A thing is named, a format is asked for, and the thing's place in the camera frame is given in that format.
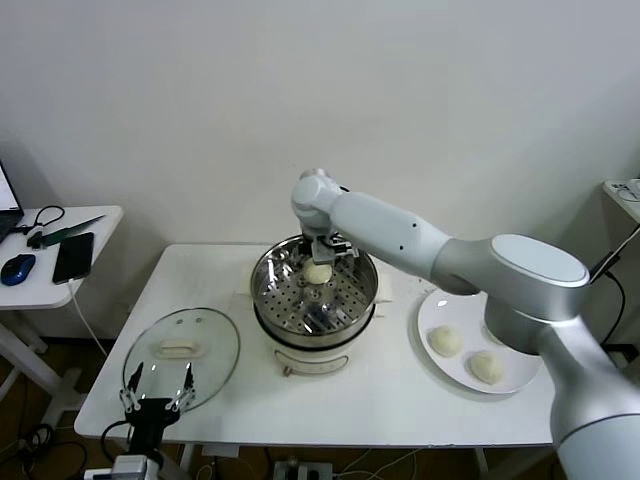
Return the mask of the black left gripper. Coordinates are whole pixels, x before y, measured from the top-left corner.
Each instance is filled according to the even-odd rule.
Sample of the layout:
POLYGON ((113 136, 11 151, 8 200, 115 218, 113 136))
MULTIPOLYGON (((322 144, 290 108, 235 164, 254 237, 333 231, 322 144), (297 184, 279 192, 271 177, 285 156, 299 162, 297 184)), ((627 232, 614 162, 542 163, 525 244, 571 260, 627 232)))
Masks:
POLYGON ((126 421, 133 427, 129 444, 130 454, 151 454, 159 450, 164 431, 180 419, 180 411, 189 408, 195 398, 192 363, 185 369, 183 386, 170 398, 145 398, 139 401, 136 391, 141 379, 140 362, 125 386, 119 391, 126 421))

